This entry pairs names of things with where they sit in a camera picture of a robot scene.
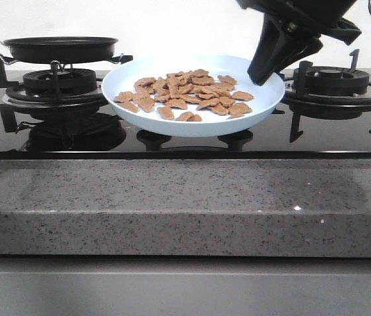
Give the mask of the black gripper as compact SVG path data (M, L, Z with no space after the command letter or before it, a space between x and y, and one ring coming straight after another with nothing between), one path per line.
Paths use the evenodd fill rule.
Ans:
M252 82L263 85L274 72L281 72L293 63L313 55L323 47L319 38L298 41L297 33L285 22L311 29L350 45L362 33L351 21L343 18L354 1L238 1L242 9L265 13L262 33L247 70Z

